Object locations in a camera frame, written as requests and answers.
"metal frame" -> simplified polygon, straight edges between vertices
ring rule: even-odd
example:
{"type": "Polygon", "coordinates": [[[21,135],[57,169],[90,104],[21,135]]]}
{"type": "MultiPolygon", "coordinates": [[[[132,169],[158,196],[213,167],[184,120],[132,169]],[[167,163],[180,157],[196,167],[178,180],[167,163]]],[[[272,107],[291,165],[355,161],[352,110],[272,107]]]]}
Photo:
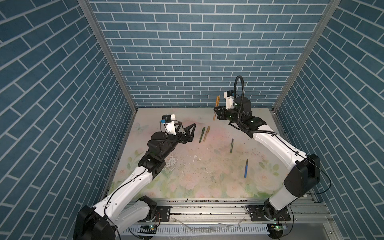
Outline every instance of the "metal frame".
{"type": "MultiPolygon", "coordinates": [[[[175,224],[184,224],[190,227],[212,225],[235,225],[240,227],[253,226],[254,224],[272,224],[276,221],[252,222],[244,206],[263,205],[264,200],[250,198],[211,198],[211,199],[154,199],[158,206],[171,206],[169,222],[162,222],[162,226],[174,227],[175,224]]],[[[295,223],[322,223],[329,240],[342,240],[341,234],[333,221],[325,203],[314,203],[310,196],[302,197],[292,203],[295,223]]],[[[131,229],[143,223],[136,223],[131,229]]]]}
{"type": "Polygon", "coordinates": [[[292,87],[295,82],[299,72],[303,68],[305,62],[307,61],[309,55],[312,52],[312,49],[315,47],[317,41],[319,40],[321,34],[323,33],[325,27],[327,26],[329,20],[331,19],[333,13],[335,12],[337,6],[339,5],[340,0],[329,0],[327,7],[325,8],[323,15],[320,18],[318,24],[314,28],[310,39],[308,40],[307,45],[304,48],[303,53],[300,55],[297,60],[296,65],[293,67],[291,75],[288,77],[285,86],[280,92],[280,95],[277,97],[276,102],[273,104],[272,110],[275,112],[279,109],[281,103],[283,102],[285,96],[288,94],[289,89],[292,87]]]}
{"type": "Polygon", "coordinates": [[[125,84],[124,78],[119,70],[119,67],[115,61],[115,58],[112,55],[111,49],[107,44],[107,40],[105,39],[103,32],[100,28],[99,23],[97,22],[95,13],[92,10],[92,6],[88,0],[78,0],[82,11],[84,12],[85,18],[88,20],[89,25],[103,51],[105,58],[107,59],[109,66],[112,69],[113,74],[116,77],[117,82],[119,83],[122,92],[124,93],[125,98],[128,101],[128,104],[131,106],[134,113],[136,113],[137,108],[135,102],[133,101],[131,94],[127,89],[127,85],[125,84]]]}
{"type": "Polygon", "coordinates": [[[122,142],[120,144],[120,147],[119,147],[119,151],[118,151],[118,153],[116,155],[116,158],[115,158],[115,160],[113,162],[113,166],[111,168],[111,172],[109,173],[109,176],[108,176],[108,179],[107,179],[106,184],[104,186],[104,189],[101,192],[101,195],[99,197],[99,202],[108,195],[109,188],[110,188],[110,186],[111,186],[111,184],[113,182],[113,177],[115,176],[116,169],[119,166],[120,158],[121,158],[121,155],[122,155],[122,153],[124,151],[125,144],[127,143],[128,136],[129,136],[129,133],[131,132],[132,125],[133,125],[133,122],[135,120],[135,117],[136,117],[136,112],[134,112],[132,114],[131,119],[129,120],[129,124],[127,126],[127,130],[125,131],[124,138],[123,138],[123,140],[122,140],[122,142]]]}
{"type": "Polygon", "coordinates": [[[273,112],[272,110],[270,110],[269,112],[271,113],[272,119],[275,122],[275,125],[277,127],[277,133],[280,134],[280,136],[282,138],[284,138],[286,141],[290,142],[287,134],[285,133],[283,126],[280,123],[280,120],[279,120],[279,117],[277,116],[277,114],[275,112],[273,112]]]}

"enclosure wall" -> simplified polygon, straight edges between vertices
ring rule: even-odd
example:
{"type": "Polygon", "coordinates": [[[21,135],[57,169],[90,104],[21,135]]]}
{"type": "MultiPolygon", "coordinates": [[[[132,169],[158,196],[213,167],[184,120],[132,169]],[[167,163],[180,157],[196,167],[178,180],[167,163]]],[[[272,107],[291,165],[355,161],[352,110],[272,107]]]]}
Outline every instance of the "enclosure wall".
{"type": "Polygon", "coordinates": [[[138,107],[214,106],[239,74],[272,107],[327,3],[91,0],[138,107]]]}
{"type": "Polygon", "coordinates": [[[383,12],[384,1],[342,0],[277,112],[322,159],[333,186],[320,200],[349,239],[383,239],[383,12]]]}
{"type": "Polygon", "coordinates": [[[0,239],[72,239],[131,114],[76,0],[0,1],[0,239]]]}

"mounting plate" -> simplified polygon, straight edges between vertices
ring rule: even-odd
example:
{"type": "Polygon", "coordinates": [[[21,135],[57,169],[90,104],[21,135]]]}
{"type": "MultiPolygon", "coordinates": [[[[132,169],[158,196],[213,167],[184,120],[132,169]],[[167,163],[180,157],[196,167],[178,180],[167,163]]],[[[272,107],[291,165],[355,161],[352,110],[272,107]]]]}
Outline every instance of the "mounting plate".
{"type": "MultiPolygon", "coordinates": [[[[248,205],[247,211],[249,211],[249,216],[251,217],[251,221],[260,222],[260,221],[268,221],[268,219],[264,216],[263,211],[264,205],[248,205]]],[[[280,221],[290,221],[291,216],[289,215],[288,208],[285,207],[282,209],[280,221]]]]}
{"type": "Polygon", "coordinates": [[[170,206],[156,206],[156,212],[160,213],[160,222],[169,222],[170,206]]]}

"cable tray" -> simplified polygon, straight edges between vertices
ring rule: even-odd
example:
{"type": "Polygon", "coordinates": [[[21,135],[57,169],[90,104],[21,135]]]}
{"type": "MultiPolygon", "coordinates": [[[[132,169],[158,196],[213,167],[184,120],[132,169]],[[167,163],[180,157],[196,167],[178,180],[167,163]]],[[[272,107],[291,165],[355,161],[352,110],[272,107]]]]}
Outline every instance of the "cable tray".
{"type": "MultiPolygon", "coordinates": [[[[137,235],[138,231],[145,232],[140,229],[141,225],[132,225],[130,230],[137,235]]],[[[238,227],[237,224],[193,224],[188,227],[182,224],[166,224],[157,228],[157,237],[184,237],[184,236],[201,236],[201,235],[248,235],[248,234],[269,234],[267,224],[255,223],[238,227]]],[[[128,229],[124,230],[120,235],[131,235],[128,229]]],[[[153,236],[151,233],[140,233],[140,236],[153,236]]]]}

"green pen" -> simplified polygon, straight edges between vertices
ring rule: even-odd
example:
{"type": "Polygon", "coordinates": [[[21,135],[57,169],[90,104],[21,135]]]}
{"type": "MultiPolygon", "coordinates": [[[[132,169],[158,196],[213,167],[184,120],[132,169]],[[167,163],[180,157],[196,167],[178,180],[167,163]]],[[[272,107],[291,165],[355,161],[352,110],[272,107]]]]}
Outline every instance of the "green pen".
{"type": "Polygon", "coordinates": [[[201,136],[200,136],[200,141],[199,142],[201,142],[201,139],[203,138],[204,131],[205,131],[205,127],[203,127],[203,131],[201,131],[201,136]]]}
{"type": "Polygon", "coordinates": [[[233,138],[232,138],[232,142],[231,142],[231,153],[232,153],[232,149],[233,149],[233,138]]]}

